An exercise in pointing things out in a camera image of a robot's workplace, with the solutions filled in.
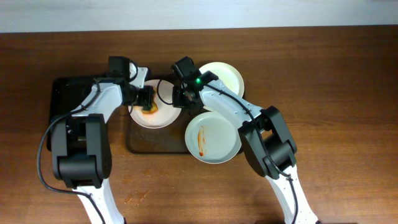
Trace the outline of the orange green sponge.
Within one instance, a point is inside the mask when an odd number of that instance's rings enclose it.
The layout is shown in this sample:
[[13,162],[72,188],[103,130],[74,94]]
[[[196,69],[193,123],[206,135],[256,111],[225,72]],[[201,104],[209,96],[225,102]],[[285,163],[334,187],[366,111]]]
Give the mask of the orange green sponge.
[[158,111],[157,104],[153,101],[147,105],[142,106],[141,112],[143,114],[153,114]]

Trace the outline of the cream white plate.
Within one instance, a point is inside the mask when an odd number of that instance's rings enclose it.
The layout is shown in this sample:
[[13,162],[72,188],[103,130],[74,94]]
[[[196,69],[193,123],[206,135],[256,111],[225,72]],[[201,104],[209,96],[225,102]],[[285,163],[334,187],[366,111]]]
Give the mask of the cream white plate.
[[235,94],[244,95],[244,80],[241,74],[231,65],[224,62],[210,62],[199,68],[201,73],[212,72]]

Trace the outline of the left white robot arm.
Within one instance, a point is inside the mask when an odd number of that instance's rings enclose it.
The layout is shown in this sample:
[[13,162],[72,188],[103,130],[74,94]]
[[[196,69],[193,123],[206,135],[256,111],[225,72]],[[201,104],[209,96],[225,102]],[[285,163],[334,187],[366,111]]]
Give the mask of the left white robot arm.
[[50,128],[54,176],[64,181],[65,193],[79,197],[92,223],[126,221],[109,183],[112,156],[106,123],[121,105],[151,108],[154,92],[124,78],[96,79],[88,96]]

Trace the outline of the pinkish white plate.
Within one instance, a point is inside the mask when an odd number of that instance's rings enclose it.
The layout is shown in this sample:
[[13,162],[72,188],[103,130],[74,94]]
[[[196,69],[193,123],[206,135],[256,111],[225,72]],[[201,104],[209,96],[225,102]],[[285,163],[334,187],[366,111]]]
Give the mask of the pinkish white plate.
[[[160,85],[160,96],[166,102],[172,101],[172,90],[174,85],[168,81],[162,80]],[[173,123],[181,113],[181,108],[174,108],[172,105],[166,105],[157,94],[154,94],[154,102],[157,106],[155,112],[143,113],[141,106],[129,106],[131,118],[140,126],[149,129],[159,129]]]

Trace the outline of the pale green plate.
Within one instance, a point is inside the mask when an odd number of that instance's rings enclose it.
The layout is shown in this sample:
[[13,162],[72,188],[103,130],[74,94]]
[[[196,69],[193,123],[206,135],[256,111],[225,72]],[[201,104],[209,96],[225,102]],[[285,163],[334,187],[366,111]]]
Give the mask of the pale green plate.
[[241,148],[238,130],[217,112],[194,117],[185,130],[185,144],[193,157],[207,164],[227,162]]

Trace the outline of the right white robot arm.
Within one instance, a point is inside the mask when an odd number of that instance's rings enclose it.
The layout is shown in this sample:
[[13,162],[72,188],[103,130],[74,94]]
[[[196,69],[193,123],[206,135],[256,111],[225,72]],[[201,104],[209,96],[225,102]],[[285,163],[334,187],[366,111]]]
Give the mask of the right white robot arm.
[[319,223],[300,185],[297,146],[280,111],[253,105],[233,93],[214,73],[174,72],[179,79],[173,104],[188,107],[200,100],[237,129],[252,169],[270,183],[285,223]]

